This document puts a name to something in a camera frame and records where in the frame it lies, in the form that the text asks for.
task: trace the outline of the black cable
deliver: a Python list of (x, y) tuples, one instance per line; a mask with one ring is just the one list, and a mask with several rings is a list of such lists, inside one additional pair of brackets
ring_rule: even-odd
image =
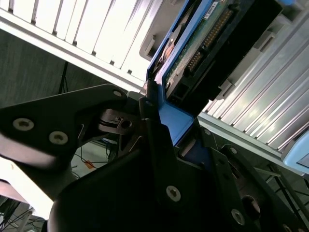
[(93, 168), (95, 168), (95, 169), (98, 169), (98, 168), (95, 167), (95, 166), (93, 165), (93, 163), (108, 163), (108, 161), (90, 162), (90, 161), (85, 160), (85, 159), (83, 158), (83, 148), (82, 148), (82, 147), (81, 147), (81, 155), (78, 155), (78, 154), (76, 154), (76, 153), (75, 153), (75, 155), (78, 156), (79, 158), (81, 158), (81, 161), (82, 161), (83, 163), (89, 164), (89, 165), (91, 165), (91, 166), (92, 166)]
[(75, 175), (78, 179), (81, 178), (77, 173), (75, 173), (75, 172), (72, 172), (72, 173), (73, 173), (73, 175)]
[(20, 220), (20, 219), (24, 216), (24, 214), (26, 214), (26, 213), (27, 213), (28, 211), (30, 211), (30, 210), (32, 210), (32, 208), (26, 210), (24, 213), (20, 214), (20, 215), (19, 215), (18, 217), (16, 217), (14, 220), (12, 220), (10, 223), (8, 223), (7, 226), (5, 226), (5, 227), (1, 230), (1, 232), (3, 232), (3, 231), (4, 231), (8, 226), (10, 226), (11, 224), (13, 224), (13, 223), (17, 222), (18, 220)]
[(283, 186), (283, 183), (281, 182), (281, 180), (279, 179), (279, 177), (276, 177), (276, 176), (275, 176), (274, 178), (275, 178), (275, 181), (277, 182), (279, 188), (281, 188), (281, 191), (282, 191), (282, 193), (284, 194), (284, 196), (285, 196), (287, 202), (289, 203), (291, 209), (293, 210), (295, 216), (298, 218), (299, 221), (301, 221), (301, 222), (305, 225), (305, 223), (304, 223), (304, 221), (303, 221), (301, 215), (299, 214), (299, 212), (298, 212), (297, 208), (295, 207), (293, 201), (291, 200), (289, 194), (288, 194), (287, 191), (285, 190), (285, 188), (284, 188), (284, 186)]
[(68, 82), (67, 82), (67, 77), (66, 77), (66, 76), (64, 77), (64, 81), (65, 81), (65, 83), (66, 83), (66, 87), (67, 87), (67, 93), (68, 93), (68, 91), (69, 91), (69, 88), (68, 88)]
[(3, 221), (0, 224), (0, 228), (4, 227), (8, 223), (9, 219), (12, 217), (19, 204), (20, 202), (12, 199), (7, 199), (5, 203), (1, 205), (1, 207), (4, 209), (1, 209), (1, 212), (3, 213)]
[(62, 90), (64, 90), (64, 82), (65, 82), (65, 79), (66, 79), (68, 64), (69, 63), (67, 61), (64, 63), (64, 68), (63, 68), (63, 72), (62, 72), (62, 75), (61, 75), (61, 82), (60, 82), (58, 94), (62, 93)]

